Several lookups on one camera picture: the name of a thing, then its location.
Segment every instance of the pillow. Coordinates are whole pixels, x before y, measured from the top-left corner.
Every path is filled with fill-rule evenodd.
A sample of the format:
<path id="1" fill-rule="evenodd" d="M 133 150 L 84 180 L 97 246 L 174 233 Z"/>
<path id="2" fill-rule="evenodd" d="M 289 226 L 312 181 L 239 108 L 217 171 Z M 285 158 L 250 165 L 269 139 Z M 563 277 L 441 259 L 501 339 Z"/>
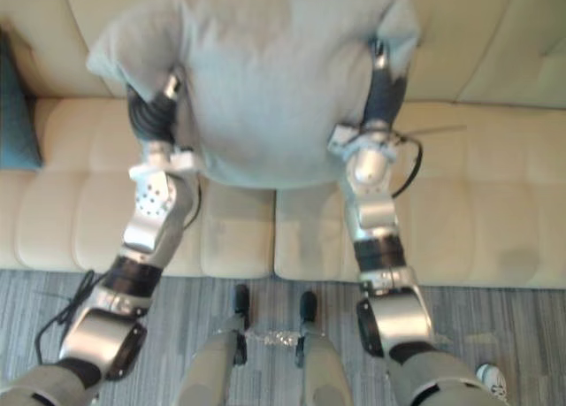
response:
<path id="1" fill-rule="evenodd" d="M 376 36 L 393 77 L 405 74 L 418 37 L 410 0 L 154 0 L 104 30 L 88 69 L 150 100 L 180 67 L 189 97 L 175 141 L 204 174 L 298 188 L 340 177 L 326 144 L 337 123 L 362 119 Z"/>
<path id="2" fill-rule="evenodd" d="M 41 166 L 26 98 L 7 37 L 0 33 L 0 169 L 34 170 Z"/>

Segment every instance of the cushion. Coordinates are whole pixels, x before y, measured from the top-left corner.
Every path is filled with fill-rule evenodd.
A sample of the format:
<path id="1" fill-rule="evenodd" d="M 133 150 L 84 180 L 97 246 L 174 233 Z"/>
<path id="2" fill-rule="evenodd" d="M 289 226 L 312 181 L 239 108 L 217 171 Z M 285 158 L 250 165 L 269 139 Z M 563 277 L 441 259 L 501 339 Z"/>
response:
<path id="1" fill-rule="evenodd" d="M 376 35 L 391 45 L 394 77 L 405 73 L 418 35 L 410 0 L 154 0 L 108 26 L 88 68 L 150 100 L 180 65 L 192 108 L 176 141 L 195 147 L 204 173 L 300 187 L 337 178 L 326 143 L 363 115 Z"/>
<path id="2" fill-rule="evenodd" d="M 406 103 L 395 126 L 423 131 L 421 171 L 395 200 L 422 284 L 566 287 L 566 111 Z M 447 126 L 457 127 L 425 133 Z M 400 150 L 392 186 L 414 154 Z M 357 279 L 336 184 L 279 190 L 276 204 L 280 277 Z"/>
<path id="3" fill-rule="evenodd" d="M 26 98 L 8 42 L 0 33 L 0 168 L 26 170 L 41 165 Z"/>
<path id="4" fill-rule="evenodd" d="M 0 172 L 0 267 L 103 272 L 134 211 L 127 169 L 138 162 L 139 145 L 126 101 L 39 99 L 34 117 L 42 170 Z M 164 274 L 272 273 L 274 192 L 208 180 L 202 189 L 201 212 Z"/>

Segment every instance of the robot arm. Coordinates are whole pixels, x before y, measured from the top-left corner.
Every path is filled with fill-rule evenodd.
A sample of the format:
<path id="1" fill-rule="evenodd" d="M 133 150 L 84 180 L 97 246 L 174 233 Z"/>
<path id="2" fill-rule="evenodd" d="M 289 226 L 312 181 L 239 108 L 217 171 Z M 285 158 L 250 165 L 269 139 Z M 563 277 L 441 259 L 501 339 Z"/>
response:
<path id="1" fill-rule="evenodd" d="M 163 269 L 178 248 L 186 219 L 198 212 L 200 192 L 192 152 L 175 152 L 169 130 L 180 81 L 171 76 L 150 104 L 128 93 L 130 119 L 143 160 L 130 169 L 135 211 L 112 267 L 94 288 L 66 334 L 59 361 L 14 380 L 6 406 L 83 406 L 105 380 L 124 378 L 134 366 L 146 329 L 138 322 L 151 305 Z"/>
<path id="2" fill-rule="evenodd" d="M 363 347 L 385 359 L 401 406 L 496 406 L 499 401 L 462 362 L 432 346 L 432 322 L 415 273 L 407 266 L 389 194 L 395 159 L 392 125 L 405 81 L 390 79 L 385 45 L 377 43 L 373 50 L 363 123 L 338 125 L 328 144 L 345 165 L 340 187 L 365 296 L 356 307 Z"/>

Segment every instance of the gray striped carpet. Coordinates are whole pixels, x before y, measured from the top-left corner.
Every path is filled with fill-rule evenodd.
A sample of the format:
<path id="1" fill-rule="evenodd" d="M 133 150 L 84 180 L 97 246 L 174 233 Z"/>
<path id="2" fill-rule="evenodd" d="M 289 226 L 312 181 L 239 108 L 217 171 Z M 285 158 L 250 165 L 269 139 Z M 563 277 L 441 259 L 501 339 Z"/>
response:
<path id="1" fill-rule="evenodd" d="M 0 271 L 0 371 L 12 379 L 34 365 L 37 329 L 66 304 L 77 274 Z M 169 405 L 191 355 L 229 311 L 234 281 L 165 278 L 150 314 L 141 358 L 132 375 L 103 389 L 102 405 Z M 357 287 L 278 279 L 249 282 L 253 328 L 249 362 L 233 373 L 232 406 L 299 404 L 301 372 L 293 348 L 271 345 L 274 332 L 298 329 L 303 290 L 319 295 L 321 325 L 340 351 L 358 405 L 395 405 L 380 361 L 362 352 L 354 307 Z M 566 393 L 566 293 L 563 291 L 426 288 L 438 346 L 469 366 L 497 363 L 505 372 L 512 405 L 564 404 Z M 44 338 L 49 359 L 57 355 L 58 331 Z"/>

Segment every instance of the cable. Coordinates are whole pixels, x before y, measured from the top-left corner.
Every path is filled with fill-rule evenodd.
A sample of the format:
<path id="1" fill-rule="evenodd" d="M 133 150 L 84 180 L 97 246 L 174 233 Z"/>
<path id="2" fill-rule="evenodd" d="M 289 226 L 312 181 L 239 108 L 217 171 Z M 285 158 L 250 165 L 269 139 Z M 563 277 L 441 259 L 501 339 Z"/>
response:
<path id="1" fill-rule="evenodd" d="M 50 327 L 57 323 L 57 325 L 64 325 L 65 330 L 61 335 L 61 344 L 63 344 L 63 339 L 69 332 L 71 325 L 73 324 L 73 318 L 79 307 L 87 300 L 92 290 L 100 282 L 108 272 L 103 273 L 98 278 L 95 278 L 95 271 L 88 271 L 85 273 L 85 276 L 82 278 L 82 281 L 79 284 L 76 292 L 74 293 L 73 298 L 69 299 L 69 304 L 66 305 L 57 315 L 49 320 L 47 324 L 45 324 L 42 329 L 39 330 L 37 335 L 34 339 L 34 346 L 35 346 L 35 355 L 37 356 L 37 363 L 43 364 L 43 355 L 42 355 L 42 337 L 47 332 Z"/>
<path id="2" fill-rule="evenodd" d="M 423 148 L 423 143 L 420 142 L 417 138 L 413 138 L 406 134 L 402 134 L 401 132 L 397 132 L 396 130 L 393 129 L 391 130 L 391 132 L 399 138 L 399 143 L 411 142 L 417 145 L 417 149 L 418 149 L 417 158 L 415 159 L 415 163 L 413 164 L 413 169 L 410 171 L 409 176 L 403 182 L 401 187 L 391 194 L 391 197 L 396 198 L 399 195 L 401 195 L 403 191 L 407 189 L 417 177 L 418 171 L 421 169 L 421 164 L 423 163 L 424 148 Z"/>
<path id="3" fill-rule="evenodd" d="M 413 164 L 413 168 L 410 171 L 409 176 L 403 182 L 403 184 L 391 194 L 392 198 L 398 197 L 415 181 L 415 178 L 418 175 L 418 171 L 421 169 L 421 164 L 423 163 L 423 154 L 424 154 L 423 143 L 420 142 L 417 138 L 413 138 L 409 134 L 403 134 L 402 132 L 399 132 L 394 129 L 389 129 L 389 128 L 385 129 L 382 127 L 377 127 L 377 128 L 365 128 L 363 131 L 365 133 L 386 132 L 386 133 L 394 134 L 398 138 L 398 141 L 395 143 L 395 145 L 399 145 L 401 143 L 407 143 L 407 142 L 417 145 L 417 158 L 415 159 L 415 163 Z"/>
<path id="4" fill-rule="evenodd" d="M 203 200 L 203 193 L 201 192 L 201 184 L 199 182 L 199 184 L 198 184 L 198 197 L 197 197 L 198 204 L 196 205 L 196 212 L 195 212 L 195 215 L 183 226 L 183 232 L 186 231 L 189 226 L 191 226 L 193 223 L 195 223 L 195 220 L 198 217 L 198 214 L 201 212 L 201 201 L 202 200 Z"/>

